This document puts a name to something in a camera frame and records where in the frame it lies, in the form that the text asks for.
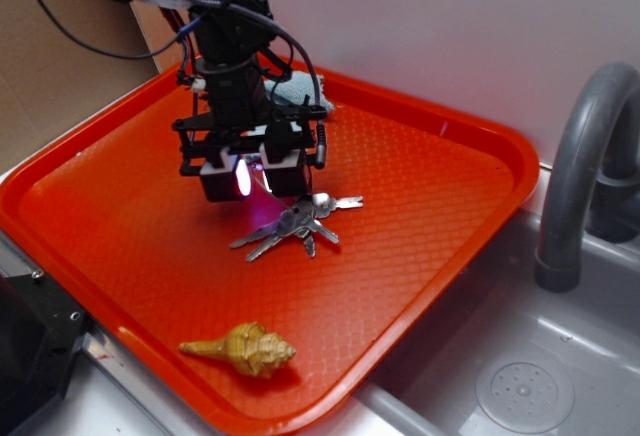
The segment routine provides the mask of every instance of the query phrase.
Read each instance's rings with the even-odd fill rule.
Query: red tray
[[[314,191],[363,195],[311,259],[297,238],[253,263],[229,244],[278,217],[262,191],[211,204],[178,175],[191,97],[166,73],[26,162],[0,187],[0,227],[108,331],[231,434],[280,434],[327,414],[383,358],[533,189],[514,131],[324,72],[337,110]],[[271,380],[183,355],[259,321],[298,354]]]

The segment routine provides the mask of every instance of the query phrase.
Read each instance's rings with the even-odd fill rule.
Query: tray rim
[[[105,318],[96,316],[100,324],[114,334],[151,371],[159,377],[162,375],[161,379],[181,397],[184,398],[184,394],[189,394],[185,400],[203,419],[212,426],[231,431],[233,434],[281,434],[295,431],[334,410],[392,348],[393,345],[389,343],[397,342],[419,317],[428,311],[438,296],[455,280],[455,274],[459,268],[466,266],[515,213],[532,192],[538,180],[539,160],[535,150],[523,136],[507,126],[332,71],[324,69],[319,71],[325,77],[326,93],[336,101],[348,104],[353,100],[360,103],[364,99],[364,104],[353,105],[405,124],[405,121],[394,114],[406,114],[407,111],[429,113],[433,118],[414,121],[417,126],[414,124],[411,126],[419,127],[432,134],[438,134],[440,131],[442,133],[440,135],[445,139],[500,159],[513,175],[513,189],[452,259],[434,275],[433,284],[430,283],[422,289],[405,310],[380,334],[366,353],[347,370],[343,378],[338,380],[314,405],[291,414],[286,419],[282,417],[251,418],[235,410],[230,403],[227,403],[226,408],[218,407],[217,411],[212,411],[209,407],[206,414],[203,414],[198,410],[197,401],[198,398],[208,398],[208,395],[205,396],[205,393],[196,385],[186,384],[171,361],[161,355],[161,348],[154,348],[153,345],[143,342],[137,334],[126,330],[126,327],[137,328],[138,325],[132,318],[127,314],[120,314],[120,320],[126,324],[105,325],[101,321]],[[84,306],[91,314],[105,315],[112,311],[122,312],[110,301],[99,298],[99,291],[91,291],[93,288],[79,284],[78,281],[85,279],[81,272],[66,261],[63,255],[57,258],[55,256],[57,251],[50,243],[39,238],[38,235],[31,234],[28,228],[20,224],[19,218],[12,217],[12,214],[19,215],[21,196],[26,194],[38,180],[111,130],[135,117],[151,103],[164,97],[167,92],[176,89],[178,88],[175,86],[172,71],[156,76],[34,154],[0,184],[0,228],[39,265],[53,274],[54,278],[55,274],[63,274],[63,272],[71,274],[72,276],[65,278],[61,284],[71,294],[83,294]],[[499,155],[495,154],[496,148],[501,148]],[[448,278],[441,276],[452,271],[454,271],[453,276]]]

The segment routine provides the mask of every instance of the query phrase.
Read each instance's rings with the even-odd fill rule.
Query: sink
[[[586,236],[580,285],[551,293],[538,229],[517,213],[369,381],[447,435],[640,434],[640,257]]]

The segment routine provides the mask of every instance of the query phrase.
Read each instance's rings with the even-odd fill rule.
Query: drain
[[[478,375],[476,395],[489,418],[522,434],[555,428],[573,408],[569,377],[536,353],[507,353],[491,361]]]

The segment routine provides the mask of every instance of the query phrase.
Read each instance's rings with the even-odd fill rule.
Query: conch shell
[[[182,343],[180,351],[227,361],[241,374],[270,378],[287,363],[296,350],[276,333],[258,323],[236,326],[224,338],[215,341]]]

